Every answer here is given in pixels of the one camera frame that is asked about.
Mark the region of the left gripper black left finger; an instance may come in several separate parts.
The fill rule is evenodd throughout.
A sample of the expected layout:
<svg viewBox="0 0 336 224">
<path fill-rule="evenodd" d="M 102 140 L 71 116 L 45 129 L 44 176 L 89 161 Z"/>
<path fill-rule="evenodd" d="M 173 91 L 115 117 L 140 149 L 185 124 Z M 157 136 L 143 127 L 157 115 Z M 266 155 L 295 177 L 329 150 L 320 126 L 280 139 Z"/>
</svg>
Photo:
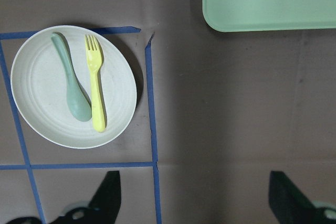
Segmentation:
<svg viewBox="0 0 336 224">
<path fill-rule="evenodd" d="M 109 171 L 86 207 L 77 207 L 60 215 L 52 223 L 113 224 L 121 207 L 119 171 Z"/>
</svg>

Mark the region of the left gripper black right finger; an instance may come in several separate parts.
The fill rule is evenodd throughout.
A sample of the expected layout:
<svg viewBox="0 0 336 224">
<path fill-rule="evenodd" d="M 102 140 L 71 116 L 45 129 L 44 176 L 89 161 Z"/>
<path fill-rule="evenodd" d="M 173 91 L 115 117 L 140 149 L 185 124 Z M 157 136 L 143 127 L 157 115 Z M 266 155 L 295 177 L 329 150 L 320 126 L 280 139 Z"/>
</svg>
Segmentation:
<svg viewBox="0 0 336 224">
<path fill-rule="evenodd" d="M 279 223 L 335 223 L 335 204 L 309 200 L 281 171 L 270 172 L 268 203 Z"/>
</svg>

